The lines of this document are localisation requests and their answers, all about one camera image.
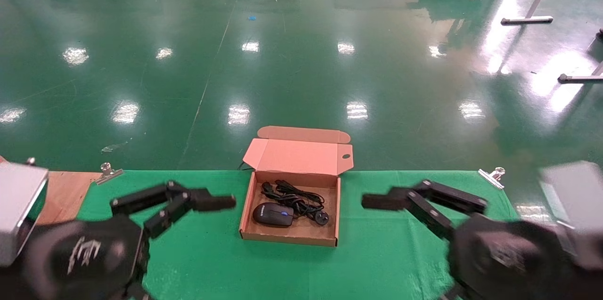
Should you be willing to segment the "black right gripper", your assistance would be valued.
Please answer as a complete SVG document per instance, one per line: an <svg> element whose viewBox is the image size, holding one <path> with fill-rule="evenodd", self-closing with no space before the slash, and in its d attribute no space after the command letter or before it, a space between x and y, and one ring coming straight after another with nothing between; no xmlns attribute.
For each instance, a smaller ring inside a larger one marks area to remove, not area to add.
<svg viewBox="0 0 603 300"><path fill-rule="evenodd" d="M454 229L431 203L470 217ZM438 238L449 241L454 285L439 300L567 300L572 267L558 227L483 216L488 202L431 180L388 193L363 194L365 209L409 211Z"/></svg>

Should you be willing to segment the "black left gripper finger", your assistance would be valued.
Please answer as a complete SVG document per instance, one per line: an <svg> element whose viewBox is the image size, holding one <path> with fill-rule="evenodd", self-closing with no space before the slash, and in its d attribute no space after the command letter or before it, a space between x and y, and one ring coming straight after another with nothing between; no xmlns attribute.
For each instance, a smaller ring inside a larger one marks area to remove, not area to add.
<svg viewBox="0 0 603 300"><path fill-rule="evenodd" d="M154 206L166 204L159 212L144 221L143 231L149 238L161 236L189 211L211 212L234 208L236 199L233 195L211 195L206 188L189 189L174 180L169 180L123 195L110 202L114 216L129 216Z"/></svg>

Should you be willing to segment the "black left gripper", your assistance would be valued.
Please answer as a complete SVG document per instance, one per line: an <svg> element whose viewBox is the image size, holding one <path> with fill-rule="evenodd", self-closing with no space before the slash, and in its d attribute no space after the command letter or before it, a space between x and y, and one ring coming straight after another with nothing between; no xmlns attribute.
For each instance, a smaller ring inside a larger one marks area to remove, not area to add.
<svg viewBox="0 0 603 300"><path fill-rule="evenodd" d="M22 278L38 300L152 300L148 246L126 216L44 225L23 250Z"/></svg>

